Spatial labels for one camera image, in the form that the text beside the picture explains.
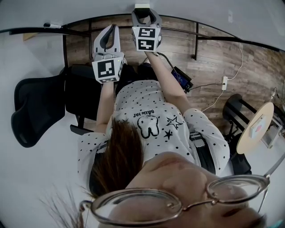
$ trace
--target tooth graphic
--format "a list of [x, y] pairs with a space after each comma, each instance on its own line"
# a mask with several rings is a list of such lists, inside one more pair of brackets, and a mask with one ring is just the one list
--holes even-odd
[[138, 119], [138, 127], [141, 130], [143, 138], [149, 138], [150, 135], [157, 136], [159, 134], [158, 128], [159, 119], [156, 116], [142, 116]]

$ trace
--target star graphic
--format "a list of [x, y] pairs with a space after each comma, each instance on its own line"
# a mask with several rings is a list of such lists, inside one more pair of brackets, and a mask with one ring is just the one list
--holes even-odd
[[167, 117], [167, 119], [168, 119], [167, 122], [169, 122], [169, 123], [167, 124], [167, 126], [173, 125], [176, 130], [178, 129], [178, 125], [181, 125], [181, 124], [182, 124], [182, 123], [177, 122], [177, 116], [176, 116], [174, 119], [169, 119], [168, 117]]
[[170, 130], [169, 130], [169, 132], [165, 131], [165, 133], [166, 133], [166, 135], [164, 137], [168, 137], [168, 140], [169, 140], [170, 136], [173, 135], [172, 132], [170, 132]]

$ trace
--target wooden floor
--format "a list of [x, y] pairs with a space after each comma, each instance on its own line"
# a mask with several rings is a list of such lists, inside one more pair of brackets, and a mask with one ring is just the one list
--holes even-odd
[[[195, 23], [171, 17], [162, 17], [162, 27], [195, 31]], [[92, 21], [92, 29], [105, 28], [110, 24], [131, 26], [131, 16], [110, 16]], [[73, 23], [70, 29], [86, 31], [89, 28], [88, 20]], [[100, 32], [92, 33], [92, 44]], [[210, 36], [230, 36], [214, 28], [199, 25], [199, 33]], [[198, 59], [191, 55], [195, 53], [195, 36], [184, 32], [162, 30], [162, 43], [158, 50], [164, 53], [173, 66], [185, 72], [194, 86], [209, 83], [221, 83], [222, 77], [234, 77], [241, 66], [239, 43], [229, 41], [199, 41]], [[139, 65], [146, 58], [144, 52], [137, 52], [131, 35], [131, 29], [120, 29], [121, 51], [124, 52], [129, 65]], [[68, 64], [85, 64], [90, 62], [89, 39], [69, 35], [66, 38]], [[243, 67], [235, 79], [228, 81], [217, 103], [205, 114], [221, 130], [228, 128], [223, 120], [222, 110], [227, 99], [233, 94], [241, 94], [243, 99], [258, 109], [270, 100], [273, 89], [277, 87], [282, 94], [282, 85], [285, 79], [285, 52], [274, 52], [254, 45], [240, 44], [243, 52]], [[193, 107], [204, 110], [212, 105], [221, 94], [220, 85], [211, 85], [192, 90], [187, 94]]]

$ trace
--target power strip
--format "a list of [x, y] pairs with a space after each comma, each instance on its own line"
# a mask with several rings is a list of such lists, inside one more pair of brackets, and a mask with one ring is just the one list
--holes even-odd
[[223, 82], [222, 82], [222, 90], [226, 90], [227, 89], [227, 85], [228, 85], [228, 77], [227, 76], [223, 76]]

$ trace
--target polka dot shirt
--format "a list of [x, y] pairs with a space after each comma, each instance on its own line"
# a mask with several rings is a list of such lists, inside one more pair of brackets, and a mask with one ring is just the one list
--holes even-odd
[[[135, 81], [123, 87], [117, 95], [114, 110], [112, 118], [127, 120], [136, 126], [145, 148], [144, 162], [160, 153], [172, 151], [201, 166], [189, 139], [193, 131], [201, 133], [207, 141], [217, 175], [228, 162], [228, 144], [206, 115], [197, 109], [189, 109], [182, 115], [174, 105], [165, 101], [157, 81]], [[106, 134], [87, 133], [78, 141], [78, 173], [86, 183], [89, 182], [96, 153], [105, 151], [110, 128], [111, 121]]]

